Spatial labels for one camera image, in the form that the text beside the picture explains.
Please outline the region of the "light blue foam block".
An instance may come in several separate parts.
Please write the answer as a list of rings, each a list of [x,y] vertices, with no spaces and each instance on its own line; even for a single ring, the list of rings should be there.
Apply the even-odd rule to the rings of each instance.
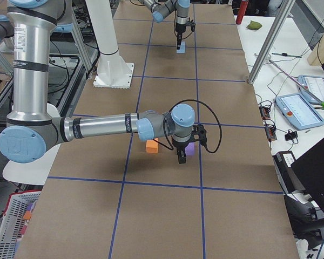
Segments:
[[[180,45],[177,46],[176,53],[185,53],[185,42],[182,41]]]

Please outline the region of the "purple foam block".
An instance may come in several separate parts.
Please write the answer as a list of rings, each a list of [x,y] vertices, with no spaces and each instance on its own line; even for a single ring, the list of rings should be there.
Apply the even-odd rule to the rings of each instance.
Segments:
[[[193,142],[190,142],[186,148],[185,148],[185,154],[187,156],[194,156],[195,154],[195,146],[194,146],[194,143]]]

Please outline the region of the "orange foam block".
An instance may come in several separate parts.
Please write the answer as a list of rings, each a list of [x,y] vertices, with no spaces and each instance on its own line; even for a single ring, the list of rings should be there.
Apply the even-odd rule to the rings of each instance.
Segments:
[[[152,139],[146,141],[146,152],[150,154],[158,154],[159,143],[158,139]]]

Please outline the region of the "orange block in basket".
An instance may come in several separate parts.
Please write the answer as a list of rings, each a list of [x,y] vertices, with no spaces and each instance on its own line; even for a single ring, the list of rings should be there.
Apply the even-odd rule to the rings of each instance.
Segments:
[[[23,216],[23,219],[26,220],[26,221],[29,221],[32,217],[32,212],[27,210]]]

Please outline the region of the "red bottle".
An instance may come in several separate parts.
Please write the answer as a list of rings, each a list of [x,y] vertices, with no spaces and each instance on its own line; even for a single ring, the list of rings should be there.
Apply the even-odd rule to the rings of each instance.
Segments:
[[[246,9],[248,6],[248,2],[249,2],[249,0],[242,0],[240,3],[237,18],[235,20],[237,25],[240,25],[242,23],[242,19],[245,15],[245,12],[246,12]]]

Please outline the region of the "green bean bag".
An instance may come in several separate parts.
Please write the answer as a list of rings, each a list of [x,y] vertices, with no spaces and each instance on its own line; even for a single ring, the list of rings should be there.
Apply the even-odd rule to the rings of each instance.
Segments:
[[[246,26],[249,30],[259,30],[262,27],[262,24],[256,21],[250,21],[250,23]]]

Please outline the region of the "near blue teach pendant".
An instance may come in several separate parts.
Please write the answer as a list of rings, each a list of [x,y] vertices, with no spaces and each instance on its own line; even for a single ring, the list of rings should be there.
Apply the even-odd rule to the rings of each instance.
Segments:
[[[282,115],[297,130],[324,125],[322,116],[300,93],[279,96],[275,101]]]

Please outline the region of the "blue teach pendant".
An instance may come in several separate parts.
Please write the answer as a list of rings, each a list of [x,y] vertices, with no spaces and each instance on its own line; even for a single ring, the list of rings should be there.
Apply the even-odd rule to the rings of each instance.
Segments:
[[[324,77],[299,75],[298,82],[324,101]]]
[[[322,116],[300,93],[279,96],[275,101],[282,115],[297,130],[324,125]]]

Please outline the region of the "black laptop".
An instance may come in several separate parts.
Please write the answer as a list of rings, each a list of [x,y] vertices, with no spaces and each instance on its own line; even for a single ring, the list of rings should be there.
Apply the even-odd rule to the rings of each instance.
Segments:
[[[291,168],[324,212],[324,138],[296,159]]]

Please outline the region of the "far blue teach pendant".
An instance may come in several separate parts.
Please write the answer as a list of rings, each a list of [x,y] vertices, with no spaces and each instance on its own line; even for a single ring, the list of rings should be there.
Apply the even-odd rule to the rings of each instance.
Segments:
[[[298,82],[324,101],[324,77],[299,75]]]

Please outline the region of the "white plastic chair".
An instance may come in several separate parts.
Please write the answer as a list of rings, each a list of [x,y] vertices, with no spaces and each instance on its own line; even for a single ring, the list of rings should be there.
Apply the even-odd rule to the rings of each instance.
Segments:
[[[3,178],[27,185],[45,185],[60,145],[48,150],[40,159],[30,163],[9,161],[3,169]]]

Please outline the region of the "green grabber tool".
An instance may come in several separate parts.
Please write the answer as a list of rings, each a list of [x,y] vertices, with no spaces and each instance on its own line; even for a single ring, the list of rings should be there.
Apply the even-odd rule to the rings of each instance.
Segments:
[[[283,70],[279,65],[276,64],[276,62],[272,61],[271,59],[268,60],[270,64],[275,66],[278,70],[280,70],[284,75],[286,75],[289,79],[294,81],[300,88],[302,88],[304,91],[306,91],[313,99],[316,100],[317,103],[319,103],[323,109],[324,109],[324,101],[319,99],[316,95],[314,95],[308,88],[303,86],[300,82],[298,82],[296,79],[294,79],[290,74],[288,74],[285,70]]]

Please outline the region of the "white perforated basket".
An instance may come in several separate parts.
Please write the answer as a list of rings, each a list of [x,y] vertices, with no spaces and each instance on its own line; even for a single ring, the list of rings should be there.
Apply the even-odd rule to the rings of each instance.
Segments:
[[[23,236],[23,228],[27,226],[23,217],[39,199],[40,194],[38,190],[29,190],[9,196],[0,227],[0,258],[15,257]]]

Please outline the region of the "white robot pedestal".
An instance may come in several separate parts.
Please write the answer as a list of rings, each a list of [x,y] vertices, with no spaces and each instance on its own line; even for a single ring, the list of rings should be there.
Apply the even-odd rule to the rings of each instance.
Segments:
[[[119,53],[109,1],[86,1],[100,57],[95,87],[130,88],[134,63],[127,63]]]

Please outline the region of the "aluminium frame post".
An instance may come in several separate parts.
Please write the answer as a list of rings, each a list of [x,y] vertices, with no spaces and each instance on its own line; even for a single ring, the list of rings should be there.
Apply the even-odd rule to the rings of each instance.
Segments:
[[[281,5],[280,11],[276,15],[273,24],[268,32],[268,35],[262,45],[262,48],[256,58],[256,61],[253,65],[253,68],[251,69],[251,72],[248,76],[247,82],[250,85],[254,84],[254,81],[256,80],[261,68],[263,67],[264,60],[269,54],[269,51],[271,50],[286,18],[288,17],[288,14],[294,5],[295,0],[287,0],[284,1]]]

